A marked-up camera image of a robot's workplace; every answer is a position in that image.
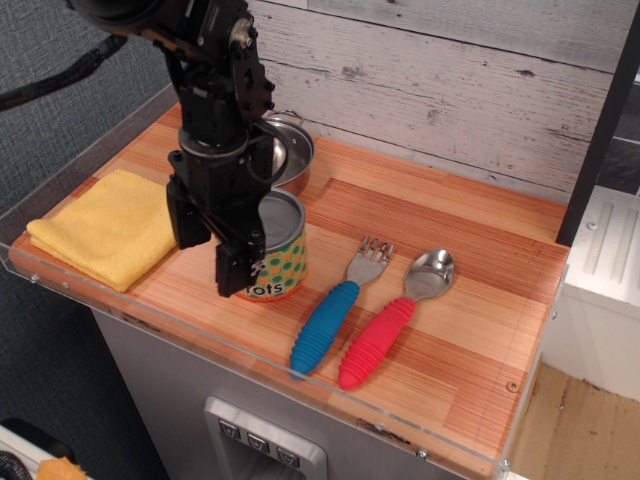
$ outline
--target open can lid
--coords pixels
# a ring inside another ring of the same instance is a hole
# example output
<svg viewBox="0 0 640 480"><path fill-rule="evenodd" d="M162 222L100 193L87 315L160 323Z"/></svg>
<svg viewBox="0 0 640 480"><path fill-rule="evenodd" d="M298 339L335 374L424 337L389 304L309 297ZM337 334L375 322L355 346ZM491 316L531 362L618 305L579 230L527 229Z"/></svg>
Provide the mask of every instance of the open can lid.
<svg viewBox="0 0 640 480"><path fill-rule="evenodd" d="M279 188L271 189L262 199L258 213L266 235L267 253L278 250L298 238L306 222L302 202Z"/></svg>

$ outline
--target black frame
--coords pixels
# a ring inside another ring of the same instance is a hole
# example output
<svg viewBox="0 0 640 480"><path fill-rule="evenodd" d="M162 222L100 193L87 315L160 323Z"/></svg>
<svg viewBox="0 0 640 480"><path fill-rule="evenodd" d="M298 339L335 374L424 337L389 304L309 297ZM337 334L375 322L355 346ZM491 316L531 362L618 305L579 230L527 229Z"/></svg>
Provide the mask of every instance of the black frame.
<svg viewBox="0 0 640 480"><path fill-rule="evenodd" d="M607 150L627 103L631 87L640 67L640 5L631 22L609 93L591 138L591 144L571 194L556 242L570 247L580 227L591 193L604 163Z"/></svg>

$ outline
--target whitewashed wood backdrop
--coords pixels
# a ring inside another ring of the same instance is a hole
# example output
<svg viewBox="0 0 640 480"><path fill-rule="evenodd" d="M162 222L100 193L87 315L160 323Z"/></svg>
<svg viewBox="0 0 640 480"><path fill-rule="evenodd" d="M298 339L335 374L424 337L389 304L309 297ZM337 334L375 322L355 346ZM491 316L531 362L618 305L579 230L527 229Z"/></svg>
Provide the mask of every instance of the whitewashed wood backdrop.
<svg viewBox="0 0 640 480"><path fill-rule="evenodd" d="M567 203L638 0L249 6L310 132Z"/></svg>

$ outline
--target black cable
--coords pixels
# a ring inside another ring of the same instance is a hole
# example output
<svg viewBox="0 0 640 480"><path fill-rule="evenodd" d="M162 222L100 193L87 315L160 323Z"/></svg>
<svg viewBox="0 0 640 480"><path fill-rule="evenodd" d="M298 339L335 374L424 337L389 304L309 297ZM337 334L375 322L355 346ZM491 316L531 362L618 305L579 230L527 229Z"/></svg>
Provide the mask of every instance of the black cable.
<svg viewBox="0 0 640 480"><path fill-rule="evenodd" d="M0 452L0 478L6 480L32 480L24 463L11 452Z"/></svg>
<svg viewBox="0 0 640 480"><path fill-rule="evenodd" d="M85 53L63 72L1 94L0 112L18 107L87 78L125 43L127 43L127 37L110 35L97 48Z"/></svg>
<svg viewBox="0 0 640 480"><path fill-rule="evenodd" d="M253 167L251 166L251 161L245 158L245 165L247 167L247 172L249 173L249 176L251 178L253 178L256 182L261 183L262 185L273 185L275 182L278 181L278 179L284 174L285 170L287 169L287 165L289 163L289 141L287 140L287 137L280 130L278 130L272 124L267 122L264 118L257 119L253 123L253 125L258 127L267 135L271 135L272 137L277 138L282 142L282 145L284 145L284 152L285 152L284 161L282 162L282 165L280 166L278 171L274 173L270 178L267 178L267 179L261 178L256 172L253 171Z"/></svg>

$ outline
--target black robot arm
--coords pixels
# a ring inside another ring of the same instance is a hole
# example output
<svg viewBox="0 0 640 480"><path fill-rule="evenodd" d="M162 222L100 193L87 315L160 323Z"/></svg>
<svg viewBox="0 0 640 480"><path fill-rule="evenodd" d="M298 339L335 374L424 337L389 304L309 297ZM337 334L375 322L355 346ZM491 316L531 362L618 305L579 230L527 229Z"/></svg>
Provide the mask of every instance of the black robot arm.
<svg viewBox="0 0 640 480"><path fill-rule="evenodd" d="M139 35L165 54L182 106L180 150L167 199L180 248L220 240L222 296L253 285L265 255L258 205L286 168L272 172L273 139L262 119L273 108L257 31L243 0L69 0L95 26Z"/></svg>

